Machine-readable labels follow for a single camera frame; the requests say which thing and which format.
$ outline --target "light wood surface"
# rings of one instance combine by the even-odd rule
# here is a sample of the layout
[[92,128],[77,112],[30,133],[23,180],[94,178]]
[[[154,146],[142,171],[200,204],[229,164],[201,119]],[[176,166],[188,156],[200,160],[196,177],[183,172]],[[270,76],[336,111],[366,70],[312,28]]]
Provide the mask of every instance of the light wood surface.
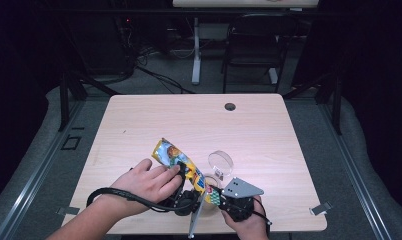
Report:
[[174,7],[195,8],[316,8],[319,0],[173,0]]
[[[224,108],[236,105],[234,111]],[[230,155],[231,176],[261,189],[271,231],[321,231],[323,215],[287,109],[278,94],[128,95],[111,98],[70,203],[85,208],[94,190],[108,187],[166,138],[204,174],[212,173],[208,156]],[[230,177],[225,177],[225,186]],[[67,215],[63,224],[74,216]],[[114,234],[187,234],[190,216],[147,211],[117,223]],[[233,232],[218,209],[203,212],[197,233]]]

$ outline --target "chair backrest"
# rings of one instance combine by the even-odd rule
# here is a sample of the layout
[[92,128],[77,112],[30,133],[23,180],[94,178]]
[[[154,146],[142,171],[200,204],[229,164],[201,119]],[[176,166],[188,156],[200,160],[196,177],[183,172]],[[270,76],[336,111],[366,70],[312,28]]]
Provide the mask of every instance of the chair backrest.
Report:
[[228,36],[293,36],[297,28],[297,19],[290,15],[244,14],[229,25]]

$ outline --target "yellow snack package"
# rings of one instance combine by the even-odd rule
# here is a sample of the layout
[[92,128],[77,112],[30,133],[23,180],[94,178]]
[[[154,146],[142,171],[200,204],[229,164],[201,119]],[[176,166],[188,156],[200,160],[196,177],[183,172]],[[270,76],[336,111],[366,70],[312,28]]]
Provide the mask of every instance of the yellow snack package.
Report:
[[178,162],[183,162],[186,164],[185,177],[191,182],[195,190],[204,193],[206,189],[205,177],[201,171],[195,166],[191,159],[186,156],[177,147],[171,144],[166,139],[162,138],[157,146],[155,147],[152,157],[155,158],[159,163],[172,167]]

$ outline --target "person's left hand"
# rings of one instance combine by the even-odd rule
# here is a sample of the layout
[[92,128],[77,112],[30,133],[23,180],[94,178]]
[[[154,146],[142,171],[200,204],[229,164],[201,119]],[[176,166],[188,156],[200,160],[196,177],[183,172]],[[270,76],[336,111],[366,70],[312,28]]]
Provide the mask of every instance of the person's left hand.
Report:
[[[142,160],[133,169],[120,176],[111,187],[128,191],[154,203],[168,198],[182,183],[182,178],[177,175],[180,167],[175,165],[168,169],[161,165],[151,169],[151,166],[150,159]],[[148,210],[143,204],[127,201],[115,195],[105,194],[96,201],[109,201],[109,208],[117,214],[119,219]]]

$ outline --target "black chair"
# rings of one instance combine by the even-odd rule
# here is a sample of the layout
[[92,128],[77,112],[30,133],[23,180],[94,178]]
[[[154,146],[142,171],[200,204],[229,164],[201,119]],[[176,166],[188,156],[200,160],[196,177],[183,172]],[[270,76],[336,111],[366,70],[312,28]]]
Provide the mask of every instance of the black chair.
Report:
[[226,93],[226,85],[232,84],[227,81],[228,66],[264,67],[265,73],[268,73],[270,68],[279,69],[274,89],[277,93],[288,45],[297,28],[297,20],[284,14],[245,14],[237,17],[228,28],[222,64],[223,93]]

